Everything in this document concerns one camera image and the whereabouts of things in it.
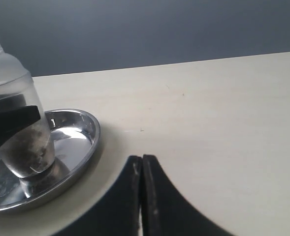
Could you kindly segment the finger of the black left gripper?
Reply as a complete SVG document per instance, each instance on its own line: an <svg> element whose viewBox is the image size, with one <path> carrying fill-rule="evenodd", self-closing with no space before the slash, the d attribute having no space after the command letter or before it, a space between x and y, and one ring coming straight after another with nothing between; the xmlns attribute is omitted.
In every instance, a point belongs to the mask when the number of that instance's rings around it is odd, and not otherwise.
<svg viewBox="0 0 290 236"><path fill-rule="evenodd" d="M16 133L41 119L36 105L0 112L0 147Z"/></svg>

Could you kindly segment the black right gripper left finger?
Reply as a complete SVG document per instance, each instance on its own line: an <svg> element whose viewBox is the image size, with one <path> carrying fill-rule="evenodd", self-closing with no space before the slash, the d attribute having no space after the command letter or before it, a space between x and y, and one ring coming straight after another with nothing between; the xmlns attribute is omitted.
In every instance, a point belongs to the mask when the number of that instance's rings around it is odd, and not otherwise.
<svg viewBox="0 0 290 236"><path fill-rule="evenodd" d="M97 203L57 236L137 236L142 158L128 157L118 178Z"/></svg>

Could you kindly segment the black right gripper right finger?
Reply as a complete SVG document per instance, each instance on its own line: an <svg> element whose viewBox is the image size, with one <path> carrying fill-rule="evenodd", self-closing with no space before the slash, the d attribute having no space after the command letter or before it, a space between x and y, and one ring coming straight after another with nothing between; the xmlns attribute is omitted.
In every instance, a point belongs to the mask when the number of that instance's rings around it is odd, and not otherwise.
<svg viewBox="0 0 290 236"><path fill-rule="evenodd" d="M144 236L231 235L182 196L154 155L142 158L141 215Z"/></svg>

